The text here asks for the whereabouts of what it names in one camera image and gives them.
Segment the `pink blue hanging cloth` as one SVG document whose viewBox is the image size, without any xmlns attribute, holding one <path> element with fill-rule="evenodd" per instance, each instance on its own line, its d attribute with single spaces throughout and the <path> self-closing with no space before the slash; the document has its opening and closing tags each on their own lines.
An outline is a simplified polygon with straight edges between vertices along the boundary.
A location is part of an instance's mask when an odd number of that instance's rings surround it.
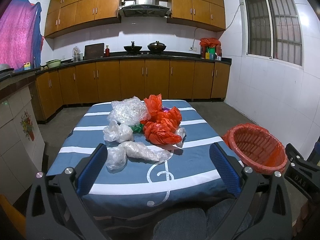
<svg viewBox="0 0 320 240">
<path fill-rule="evenodd" d="M 21 69 L 41 65 L 44 37 L 41 35 L 41 3 L 12 0 L 1 17 L 1 64 Z"/>
</svg>

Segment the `barred window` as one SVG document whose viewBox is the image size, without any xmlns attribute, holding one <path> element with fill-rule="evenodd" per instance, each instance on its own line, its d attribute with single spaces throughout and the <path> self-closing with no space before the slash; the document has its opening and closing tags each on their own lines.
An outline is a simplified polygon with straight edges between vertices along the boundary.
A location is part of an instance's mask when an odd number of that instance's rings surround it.
<svg viewBox="0 0 320 240">
<path fill-rule="evenodd" d="M 302 31 L 294 1 L 243 1 L 246 54 L 302 66 Z"/>
</svg>

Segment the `yellow detergent bottle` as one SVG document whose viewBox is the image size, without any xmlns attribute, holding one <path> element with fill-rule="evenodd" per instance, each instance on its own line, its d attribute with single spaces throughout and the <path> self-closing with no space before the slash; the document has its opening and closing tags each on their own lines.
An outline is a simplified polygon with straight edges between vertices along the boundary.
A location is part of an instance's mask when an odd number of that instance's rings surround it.
<svg viewBox="0 0 320 240">
<path fill-rule="evenodd" d="M 30 70 L 31 69 L 31 64 L 30 62 L 26 62 L 23 66 L 24 70 Z"/>
</svg>

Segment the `lower wooden kitchen cabinets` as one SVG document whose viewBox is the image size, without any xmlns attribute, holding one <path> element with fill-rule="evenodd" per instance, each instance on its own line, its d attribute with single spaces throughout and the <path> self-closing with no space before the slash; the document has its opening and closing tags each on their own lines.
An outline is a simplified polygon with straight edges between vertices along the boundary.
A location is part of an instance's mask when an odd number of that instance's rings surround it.
<svg viewBox="0 0 320 240">
<path fill-rule="evenodd" d="M 224 99 L 231 65 L 182 59 L 118 59 L 42 71 L 31 86 L 38 122 L 63 106 L 123 100 L 151 94 L 163 99 Z"/>
</svg>

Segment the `green basin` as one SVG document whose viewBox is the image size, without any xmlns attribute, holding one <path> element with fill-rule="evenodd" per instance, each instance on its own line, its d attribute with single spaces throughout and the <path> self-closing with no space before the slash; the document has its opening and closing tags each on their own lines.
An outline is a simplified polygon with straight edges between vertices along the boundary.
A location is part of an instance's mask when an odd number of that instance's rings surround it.
<svg viewBox="0 0 320 240">
<path fill-rule="evenodd" d="M 48 68 L 55 68 L 61 64 L 61 60 L 50 60 L 46 62 Z"/>
</svg>

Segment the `clear bubble wrap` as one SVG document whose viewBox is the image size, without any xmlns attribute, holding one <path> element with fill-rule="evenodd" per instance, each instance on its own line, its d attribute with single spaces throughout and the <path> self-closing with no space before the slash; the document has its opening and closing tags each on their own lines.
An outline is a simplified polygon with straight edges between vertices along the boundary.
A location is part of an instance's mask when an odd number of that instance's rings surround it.
<svg viewBox="0 0 320 240">
<path fill-rule="evenodd" d="M 108 115 L 109 122 L 116 121 L 119 124 L 135 126 L 140 121 L 149 120 L 150 115 L 144 102 L 133 96 L 122 101 L 111 102 L 112 111 Z"/>
</svg>

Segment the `pink purple plastic bag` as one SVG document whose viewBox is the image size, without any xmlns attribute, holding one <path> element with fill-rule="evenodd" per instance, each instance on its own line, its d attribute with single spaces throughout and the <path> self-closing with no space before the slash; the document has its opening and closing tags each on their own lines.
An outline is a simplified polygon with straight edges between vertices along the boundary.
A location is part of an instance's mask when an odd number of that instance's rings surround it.
<svg viewBox="0 0 320 240">
<path fill-rule="evenodd" d="M 168 107 L 162 107 L 162 110 L 163 110 L 164 112 L 168 112 L 170 109 L 169 109 Z"/>
</svg>

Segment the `steel range hood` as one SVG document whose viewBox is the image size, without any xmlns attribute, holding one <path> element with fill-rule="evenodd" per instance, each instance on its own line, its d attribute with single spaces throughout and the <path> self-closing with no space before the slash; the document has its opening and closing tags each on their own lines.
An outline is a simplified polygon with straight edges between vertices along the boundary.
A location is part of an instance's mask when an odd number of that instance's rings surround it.
<svg viewBox="0 0 320 240">
<path fill-rule="evenodd" d="M 121 17 L 171 16 L 169 0 L 119 0 L 118 13 Z"/>
</svg>

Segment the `knotted orange plastic bag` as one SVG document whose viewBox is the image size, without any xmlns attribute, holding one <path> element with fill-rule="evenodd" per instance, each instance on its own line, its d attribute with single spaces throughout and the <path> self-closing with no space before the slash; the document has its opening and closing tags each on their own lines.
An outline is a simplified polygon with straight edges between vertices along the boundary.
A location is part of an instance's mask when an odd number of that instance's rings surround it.
<svg viewBox="0 0 320 240">
<path fill-rule="evenodd" d="M 177 126 L 167 122 L 148 121 L 143 132 L 147 141 L 154 145 L 174 145 L 181 142 L 182 137 L 176 134 Z"/>
</svg>

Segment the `dark cutting board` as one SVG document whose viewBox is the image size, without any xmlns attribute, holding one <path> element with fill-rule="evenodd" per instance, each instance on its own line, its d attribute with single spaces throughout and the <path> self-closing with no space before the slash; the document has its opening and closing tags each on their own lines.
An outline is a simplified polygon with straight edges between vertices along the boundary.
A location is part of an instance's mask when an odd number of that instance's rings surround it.
<svg viewBox="0 0 320 240">
<path fill-rule="evenodd" d="M 104 43 L 86 45 L 84 49 L 84 59 L 97 59 L 104 56 Z"/>
</svg>

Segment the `red bottle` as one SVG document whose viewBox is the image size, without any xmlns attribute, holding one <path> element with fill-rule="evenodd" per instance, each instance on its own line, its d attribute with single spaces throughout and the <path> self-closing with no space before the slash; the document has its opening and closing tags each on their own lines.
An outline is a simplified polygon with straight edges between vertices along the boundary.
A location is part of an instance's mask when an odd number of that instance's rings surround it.
<svg viewBox="0 0 320 240">
<path fill-rule="evenodd" d="M 105 48 L 105 56 L 106 56 L 106 57 L 109 57 L 109 55 L 110 55 L 110 49 L 109 49 L 108 45 L 106 45 L 106 48 Z"/>
</svg>

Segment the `green plastic bag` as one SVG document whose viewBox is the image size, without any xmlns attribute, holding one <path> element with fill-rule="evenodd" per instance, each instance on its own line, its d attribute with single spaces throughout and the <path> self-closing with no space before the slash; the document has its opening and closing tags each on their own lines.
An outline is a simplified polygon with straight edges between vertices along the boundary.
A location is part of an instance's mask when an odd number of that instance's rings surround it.
<svg viewBox="0 0 320 240">
<path fill-rule="evenodd" d="M 133 133 L 143 133 L 143 127 L 144 127 L 144 124 L 141 124 L 141 123 L 130 126 Z"/>
</svg>

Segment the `long clear plastic bag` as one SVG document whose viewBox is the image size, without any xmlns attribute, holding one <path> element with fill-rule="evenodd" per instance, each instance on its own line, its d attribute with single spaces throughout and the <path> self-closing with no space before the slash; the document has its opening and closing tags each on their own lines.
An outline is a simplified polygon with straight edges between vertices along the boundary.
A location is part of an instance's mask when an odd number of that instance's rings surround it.
<svg viewBox="0 0 320 240">
<path fill-rule="evenodd" d="M 107 149 L 108 155 L 106 167 L 109 170 L 122 169 L 127 162 L 127 158 L 144 160 L 148 162 L 164 162 L 172 157 L 172 153 L 167 150 L 151 150 L 142 142 L 125 141 L 116 147 Z"/>
</svg>

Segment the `black lidded wok right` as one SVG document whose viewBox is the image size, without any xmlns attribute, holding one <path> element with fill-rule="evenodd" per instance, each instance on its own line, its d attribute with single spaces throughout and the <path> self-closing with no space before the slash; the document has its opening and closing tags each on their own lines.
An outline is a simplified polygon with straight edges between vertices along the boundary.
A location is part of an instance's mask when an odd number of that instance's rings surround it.
<svg viewBox="0 0 320 240">
<path fill-rule="evenodd" d="M 165 44 L 159 41 L 151 42 L 150 44 L 148 44 L 148 50 L 152 54 L 161 54 L 163 53 L 163 51 L 165 51 L 166 47 L 167 46 Z"/>
</svg>

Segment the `blue white striped tablecloth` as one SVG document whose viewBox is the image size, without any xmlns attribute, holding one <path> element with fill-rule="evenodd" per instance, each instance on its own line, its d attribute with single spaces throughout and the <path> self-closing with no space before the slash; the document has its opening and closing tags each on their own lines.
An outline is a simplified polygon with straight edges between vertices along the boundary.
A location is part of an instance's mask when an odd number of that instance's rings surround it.
<svg viewBox="0 0 320 240">
<path fill-rule="evenodd" d="M 106 231 L 138 228 L 149 223 L 161 209 L 189 200 L 209 200 L 227 194 L 226 187 L 209 157 L 210 145 L 220 147 L 243 166 L 240 158 L 214 129 L 184 100 L 163 100 L 163 106 L 177 107 L 186 130 L 183 147 L 164 146 L 173 153 L 163 163 L 128 160 L 119 172 L 104 165 L 89 194 L 83 197 L 94 218 Z M 89 156 L 103 139 L 103 128 L 111 102 L 93 105 L 60 148 L 48 175 L 60 174 Z"/>
</svg>

